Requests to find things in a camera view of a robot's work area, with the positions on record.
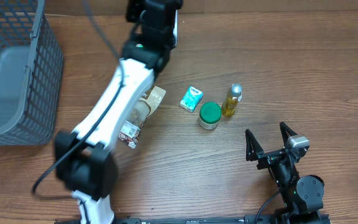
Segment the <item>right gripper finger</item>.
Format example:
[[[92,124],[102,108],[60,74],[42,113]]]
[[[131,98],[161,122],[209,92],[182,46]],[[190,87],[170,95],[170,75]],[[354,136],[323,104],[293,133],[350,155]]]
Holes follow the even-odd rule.
[[[245,135],[246,161],[256,161],[259,159],[259,156],[264,153],[264,150],[249,129],[246,129]]]
[[[283,121],[280,123],[280,131],[281,131],[281,134],[282,134],[282,139],[283,139],[284,146],[287,145],[287,140],[290,137],[297,135],[297,133],[294,132],[291,128],[289,128]]]

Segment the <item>green lid jar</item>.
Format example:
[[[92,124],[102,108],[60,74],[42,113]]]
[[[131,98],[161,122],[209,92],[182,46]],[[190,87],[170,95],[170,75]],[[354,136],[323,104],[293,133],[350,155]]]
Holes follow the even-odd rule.
[[[207,102],[200,109],[198,122],[202,128],[212,130],[218,126],[221,115],[221,107],[217,103]]]

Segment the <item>yellow dish soap bottle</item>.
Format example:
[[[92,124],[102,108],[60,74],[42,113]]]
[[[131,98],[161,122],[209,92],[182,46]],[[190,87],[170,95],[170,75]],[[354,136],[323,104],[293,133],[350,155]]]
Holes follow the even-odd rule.
[[[222,115],[226,117],[231,117],[236,111],[238,103],[242,99],[242,85],[239,83],[234,83],[226,92],[225,100],[222,104]]]

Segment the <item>teal white tissue pack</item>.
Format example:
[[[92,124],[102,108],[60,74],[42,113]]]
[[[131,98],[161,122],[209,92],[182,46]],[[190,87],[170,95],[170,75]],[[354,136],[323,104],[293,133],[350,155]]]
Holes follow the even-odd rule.
[[[189,112],[194,112],[202,97],[203,92],[201,90],[193,86],[189,86],[188,90],[180,101],[180,106]]]

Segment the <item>brown white snack wrapper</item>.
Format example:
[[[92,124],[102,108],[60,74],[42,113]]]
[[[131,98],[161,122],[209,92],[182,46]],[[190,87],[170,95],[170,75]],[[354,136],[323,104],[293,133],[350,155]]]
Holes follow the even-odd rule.
[[[119,139],[122,142],[132,149],[137,147],[145,121],[157,110],[165,94],[164,89],[153,86],[139,98],[119,133]]]

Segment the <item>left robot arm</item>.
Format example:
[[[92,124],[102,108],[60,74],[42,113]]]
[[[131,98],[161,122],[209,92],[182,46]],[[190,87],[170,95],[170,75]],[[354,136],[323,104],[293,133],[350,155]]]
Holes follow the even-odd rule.
[[[114,223],[109,194],[118,176],[112,150],[141,96],[166,67],[178,43],[182,0],[129,1],[134,23],[111,82],[89,115],[68,133],[55,136],[52,169],[77,201],[78,223]]]

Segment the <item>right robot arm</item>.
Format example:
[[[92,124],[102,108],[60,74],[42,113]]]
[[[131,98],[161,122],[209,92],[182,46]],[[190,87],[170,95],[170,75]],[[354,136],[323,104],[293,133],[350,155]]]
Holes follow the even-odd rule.
[[[306,155],[309,139],[294,132],[284,122],[280,123],[283,146],[265,152],[251,130],[246,129],[246,160],[256,161],[258,170],[267,169],[278,190],[259,208],[254,217],[246,216],[248,223],[329,223],[328,216],[322,216],[324,181],[317,175],[301,177],[295,164]],[[265,207],[278,195],[282,196],[284,207],[273,215],[262,216]]]

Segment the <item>white barcode scanner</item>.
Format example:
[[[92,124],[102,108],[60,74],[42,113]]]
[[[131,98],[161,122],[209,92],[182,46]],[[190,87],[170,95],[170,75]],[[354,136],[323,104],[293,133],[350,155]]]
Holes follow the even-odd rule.
[[[178,10],[175,11],[175,23],[173,26],[173,49],[178,44]]]

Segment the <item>grey plastic mesh basket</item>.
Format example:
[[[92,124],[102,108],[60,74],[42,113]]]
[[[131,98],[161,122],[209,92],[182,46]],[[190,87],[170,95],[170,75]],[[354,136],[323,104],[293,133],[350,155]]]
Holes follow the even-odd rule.
[[[0,0],[0,146],[53,135],[63,52],[44,10],[44,1]]]

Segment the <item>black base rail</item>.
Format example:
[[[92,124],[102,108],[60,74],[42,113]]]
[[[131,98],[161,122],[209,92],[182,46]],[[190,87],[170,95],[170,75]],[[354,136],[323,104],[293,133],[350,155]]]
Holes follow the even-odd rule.
[[[245,215],[237,218],[207,218],[207,219],[154,219],[141,220],[140,218],[115,218],[114,224],[251,224],[254,223],[256,215]],[[328,215],[322,215],[323,224],[331,224]],[[57,221],[54,224],[79,224],[80,220]],[[271,215],[261,215],[257,223],[274,223]]]

